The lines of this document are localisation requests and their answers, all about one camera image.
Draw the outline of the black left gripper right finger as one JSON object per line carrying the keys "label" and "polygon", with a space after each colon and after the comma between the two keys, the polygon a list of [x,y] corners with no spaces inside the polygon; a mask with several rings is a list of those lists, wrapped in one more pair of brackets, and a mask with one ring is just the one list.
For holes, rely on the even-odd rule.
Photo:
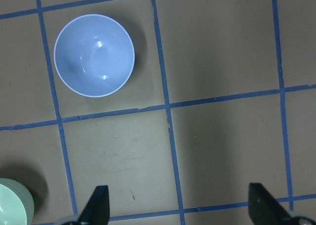
{"label": "black left gripper right finger", "polygon": [[261,183],[248,186],[248,214],[254,225],[291,224],[291,216]]}

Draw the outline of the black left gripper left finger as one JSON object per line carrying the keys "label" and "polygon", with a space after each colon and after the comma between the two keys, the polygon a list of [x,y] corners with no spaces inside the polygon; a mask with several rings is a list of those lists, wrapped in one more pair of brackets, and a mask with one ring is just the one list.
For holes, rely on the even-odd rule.
{"label": "black left gripper left finger", "polygon": [[78,218],[79,225],[107,225],[110,219],[108,186],[97,186]]}

